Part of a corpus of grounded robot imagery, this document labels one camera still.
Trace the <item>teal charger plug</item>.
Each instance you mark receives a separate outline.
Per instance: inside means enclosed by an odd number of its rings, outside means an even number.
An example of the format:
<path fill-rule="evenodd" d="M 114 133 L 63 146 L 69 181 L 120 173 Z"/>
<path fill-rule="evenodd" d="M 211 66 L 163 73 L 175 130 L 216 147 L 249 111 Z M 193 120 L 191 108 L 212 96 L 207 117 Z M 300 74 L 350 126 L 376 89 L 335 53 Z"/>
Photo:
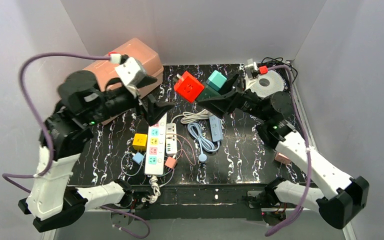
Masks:
<path fill-rule="evenodd" d="M 223 85 L 226 83 L 227 78 L 222 75 L 219 71 L 215 70 L 207 78 L 206 84 L 215 91 L 219 91 Z"/>

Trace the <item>dark green cube adapter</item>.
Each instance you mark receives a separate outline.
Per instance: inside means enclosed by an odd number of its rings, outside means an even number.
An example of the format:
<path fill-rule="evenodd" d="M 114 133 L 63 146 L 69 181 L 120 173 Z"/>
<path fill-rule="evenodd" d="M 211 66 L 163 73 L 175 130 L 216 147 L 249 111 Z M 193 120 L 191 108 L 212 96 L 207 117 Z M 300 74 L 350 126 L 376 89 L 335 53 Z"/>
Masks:
<path fill-rule="evenodd" d="M 203 91 L 200 93 L 200 95 L 195 99 L 196 102 L 213 98 L 213 97 L 220 97 L 221 95 L 211 87 L 205 87 Z"/>

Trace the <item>light blue power strip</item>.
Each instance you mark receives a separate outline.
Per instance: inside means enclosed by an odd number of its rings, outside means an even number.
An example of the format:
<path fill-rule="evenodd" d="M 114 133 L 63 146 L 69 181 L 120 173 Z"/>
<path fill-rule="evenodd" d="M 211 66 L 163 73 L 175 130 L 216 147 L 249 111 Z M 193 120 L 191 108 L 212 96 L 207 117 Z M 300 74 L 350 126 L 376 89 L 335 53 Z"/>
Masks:
<path fill-rule="evenodd" d="M 221 119 L 215 115 L 209 117 L 210 133 L 213 142 L 220 142 L 223 140 L 222 122 Z"/>

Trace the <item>small white USB power strip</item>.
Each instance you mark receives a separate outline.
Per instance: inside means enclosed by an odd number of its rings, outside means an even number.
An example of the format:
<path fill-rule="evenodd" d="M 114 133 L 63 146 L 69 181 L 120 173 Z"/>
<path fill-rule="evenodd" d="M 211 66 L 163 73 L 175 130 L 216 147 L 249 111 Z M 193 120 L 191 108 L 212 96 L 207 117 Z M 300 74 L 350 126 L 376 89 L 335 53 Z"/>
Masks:
<path fill-rule="evenodd" d="M 172 157 L 178 151 L 177 127 L 175 123 L 166 124 L 165 152 L 168 157 Z"/>

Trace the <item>yellow cube socket adapter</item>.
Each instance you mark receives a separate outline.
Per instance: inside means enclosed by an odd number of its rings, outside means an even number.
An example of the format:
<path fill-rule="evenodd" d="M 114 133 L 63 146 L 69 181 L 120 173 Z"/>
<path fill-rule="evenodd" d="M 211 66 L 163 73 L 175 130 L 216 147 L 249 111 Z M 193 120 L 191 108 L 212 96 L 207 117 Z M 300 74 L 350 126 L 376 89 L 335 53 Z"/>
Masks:
<path fill-rule="evenodd" d="M 144 133 L 135 133 L 132 147 L 136 151 L 145 152 L 147 150 L 148 135 Z"/>

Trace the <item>red cube plug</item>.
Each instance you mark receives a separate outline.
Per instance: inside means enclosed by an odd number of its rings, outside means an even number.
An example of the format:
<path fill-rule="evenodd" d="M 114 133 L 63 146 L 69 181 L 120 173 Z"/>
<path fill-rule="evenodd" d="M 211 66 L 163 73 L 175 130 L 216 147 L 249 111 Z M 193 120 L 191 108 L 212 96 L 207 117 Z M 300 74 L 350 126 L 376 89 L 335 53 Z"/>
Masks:
<path fill-rule="evenodd" d="M 193 103 L 204 89 L 204 85 L 188 71 L 174 84 L 174 91 L 190 103 Z"/>

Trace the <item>large white power strip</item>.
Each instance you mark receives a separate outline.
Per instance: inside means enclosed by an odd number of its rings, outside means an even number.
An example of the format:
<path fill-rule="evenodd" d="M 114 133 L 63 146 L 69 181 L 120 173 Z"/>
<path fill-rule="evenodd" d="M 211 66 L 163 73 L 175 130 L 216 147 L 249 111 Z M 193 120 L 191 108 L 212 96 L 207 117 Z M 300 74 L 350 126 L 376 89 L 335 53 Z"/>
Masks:
<path fill-rule="evenodd" d="M 154 125 L 148 127 L 144 174 L 161 176 L 164 173 L 166 151 L 167 113 Z"/>

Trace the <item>light blue charger plug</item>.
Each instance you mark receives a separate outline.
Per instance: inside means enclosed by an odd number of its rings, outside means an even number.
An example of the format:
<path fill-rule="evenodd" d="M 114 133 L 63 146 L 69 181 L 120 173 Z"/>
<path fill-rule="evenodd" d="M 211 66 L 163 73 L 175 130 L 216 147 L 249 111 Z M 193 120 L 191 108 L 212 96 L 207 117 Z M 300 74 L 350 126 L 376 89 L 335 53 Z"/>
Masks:
<path fill-rule="evenodd" d="M 132 161 L 134 161 L 136 164 L 140 166 L 143 164 L 144 159 L 145 159 L 145 156 L 140 152 L 136 152 L 132 157 Z"/>

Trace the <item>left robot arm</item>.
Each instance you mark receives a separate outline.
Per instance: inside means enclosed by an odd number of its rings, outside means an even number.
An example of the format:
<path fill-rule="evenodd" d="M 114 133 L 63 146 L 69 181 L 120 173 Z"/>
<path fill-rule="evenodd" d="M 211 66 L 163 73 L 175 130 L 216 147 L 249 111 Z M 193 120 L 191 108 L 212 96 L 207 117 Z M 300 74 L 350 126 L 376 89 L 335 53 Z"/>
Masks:
<path fill-rule="evenodd" d="M 18 203 L 24 214 L 34 216 L 38 232 L 75 223 L 86 211 L 127 203 L 133 194 L 129 183 L 116 179 L 94 187 L 69 187 L 73 167 L 93 138 L 92 126 L 135 109 L 149 126 L 174 107 L 152 95 L 134 97 L 125 87 L 101 91 L 94 73 L 71 73 L 58 87 L 60 100 L 44 122 L 39 137 L 39 164 L 33 187 Z"/>

